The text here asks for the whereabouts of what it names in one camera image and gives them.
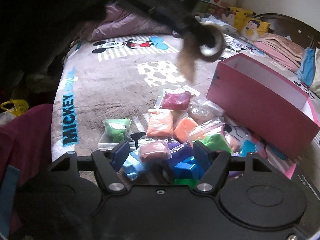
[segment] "blue strip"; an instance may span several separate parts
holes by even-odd
[[[9,236],[13,199],[19,174],[20,170],[8,165],[0,189],[0,232],[5,237]]]
[[[67,74],[66,86],[62,95],[62,139],[63,147],[78,143],[78,124],[74,106],[73,84],[76,68]]]

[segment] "silver bolt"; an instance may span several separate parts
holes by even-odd
[[[291,235],[288,237],[288,240],[298,240],[298,237],[296,235]]]
[[[163,189],[158,189],[156,192],[159,195],[163,195],[165,193],[165,191]]]
[[[212,190],[212,186],[208,183],[201,183],[197,185],[197,189],[202,191],[202,192],[207,192]]]
[[[33,240],[32,236],[24,236],[22,240]]]
[[[121,191],[124,189],[124,185],[122,183],[111,183],[109,189],[112,191]]]

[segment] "black cartoon ear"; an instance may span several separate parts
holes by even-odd
[[[225,124],[225,125],[224,125],[223,130],[224,130],[225,132],[228,132],[228,133],[231,133],[231,132],[232,132],[232,128],[231,128],[231,126],[228,125],[228,124]]]
[[[106,41],[98,41],[98,42],[94,43],[93,46],[99,46],[99,45],[102,45],[105,43],[107,43],[107,42]]]
[[[92,53],[102,53],[102,52],[104,52],[104,51],[106,51],[107,49],[105,49],[105,48],[99,48],[99,49],[94,49],[93,51],[92,51]]]

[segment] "yellow pillow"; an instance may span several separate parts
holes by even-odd
[[[257,32],[258,32],[258,35],[259,35],[259,36],[262,36],[264,33],[267,33],[268,30],[269,30],[269,26],[270,26],[270,24],[271,24],[271,23],[263,22],[263,21],[261,21],[261,20],[255,19],[255,18],[247,17],[247,18],[245,19],[245,25],[244,25],[244,26],[246,26],[247,23],[250,22],[250,21],[251,21],[252,23],[259,22],[259,24],[257,24],[257,25],[258,25]]]

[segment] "gray blanket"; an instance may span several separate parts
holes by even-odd
[[[131,131],[145,131],[145,114],[162,85],[185,85],[175,66],[182,40],[135,36],[83,41],[65,61],[52,115],[52,160],[68,150],[79,156],[97,149],[104,119],[131,119]],[[216,63],[201,62],[193,86],[206,95]]]

